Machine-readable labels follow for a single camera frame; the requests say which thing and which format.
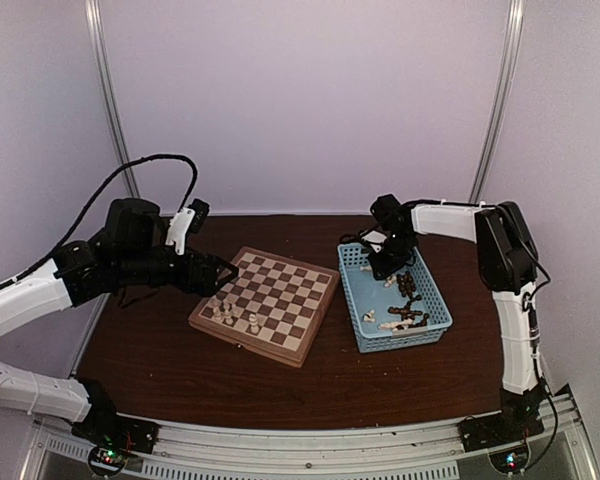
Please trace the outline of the white queen chess piece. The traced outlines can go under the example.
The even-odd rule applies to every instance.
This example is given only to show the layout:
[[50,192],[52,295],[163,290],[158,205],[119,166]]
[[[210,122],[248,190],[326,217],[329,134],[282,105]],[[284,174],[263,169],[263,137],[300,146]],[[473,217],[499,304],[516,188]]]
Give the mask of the white queen chess piece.
[[249,329],[252,334],[257,334],[260,331],[260,325],[258,323],[258,318],[253,313],[251,313],[249,315]]

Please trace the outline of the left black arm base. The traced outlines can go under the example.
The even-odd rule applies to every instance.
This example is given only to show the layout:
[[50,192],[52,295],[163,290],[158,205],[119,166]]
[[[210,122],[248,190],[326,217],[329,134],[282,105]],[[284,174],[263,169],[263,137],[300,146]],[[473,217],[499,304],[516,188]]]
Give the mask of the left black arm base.
[[70,423],[74,435],[118,452],[153,452],[159,432],[157,423],[120,415],[99,382],[88,379],[78,382],[86,390],[89,409],[82,421]]

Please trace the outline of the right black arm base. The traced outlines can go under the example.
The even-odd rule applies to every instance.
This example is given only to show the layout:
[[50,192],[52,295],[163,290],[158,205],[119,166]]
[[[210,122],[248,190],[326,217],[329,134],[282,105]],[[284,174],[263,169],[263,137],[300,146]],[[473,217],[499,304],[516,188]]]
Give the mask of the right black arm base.
[[502,389],[500,410],[481,417],[469,416],[458,424],[465,452],[499,447],[545,431],[539,407],[545,398],[540,385],[515,394]]

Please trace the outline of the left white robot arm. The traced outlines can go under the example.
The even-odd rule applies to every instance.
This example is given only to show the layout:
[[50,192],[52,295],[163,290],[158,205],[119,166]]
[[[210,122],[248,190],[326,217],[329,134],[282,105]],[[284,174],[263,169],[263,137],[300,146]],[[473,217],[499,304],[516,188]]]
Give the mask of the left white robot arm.
[[60,243],[0,286],[0,408],[84,424],[101,443],[117,442],[124,424],[107,394],[69,376],[87,319],[103,297],[129,287],[211,297],[235,279],[235,266],[188,244],[208,212],[196,199],[163,219],[150,201],[117,199],[93,237]]

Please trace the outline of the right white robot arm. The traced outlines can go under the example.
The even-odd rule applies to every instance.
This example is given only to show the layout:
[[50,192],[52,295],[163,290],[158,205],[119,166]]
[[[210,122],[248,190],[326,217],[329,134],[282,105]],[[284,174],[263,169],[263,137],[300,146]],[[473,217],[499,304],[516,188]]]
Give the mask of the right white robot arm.
[[540,384],[539,328],[535,313],[540,270],[537,249],[519,206],[444,200],[401,203],[392,194],[370,207],[375,227],[386,234],[372,247],[373,275],[383,280],[413,257],[416,237],[437,235],[475,244],[479,276],[491,292],[499,317],[504,391],[522,396]]

